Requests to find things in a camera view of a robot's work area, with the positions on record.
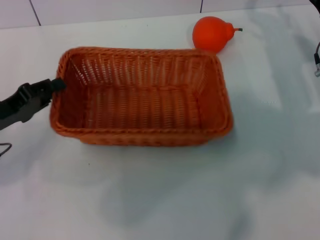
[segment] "table surface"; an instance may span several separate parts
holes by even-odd
[[[219,54],[235,119],[198,147],[94,146],[49,108],[0,134],[3,240],[318,240],[320,78],[311,5],[0,30],[0,98],[53,79],[77,46],[191,48],[195,22],[237,32]]]

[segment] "orange wicker basket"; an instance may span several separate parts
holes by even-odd
[[[198,50],[80,47],[60,59],[60,135],[99,145],[190,146],[227,134],[233,117],[219,59]]]

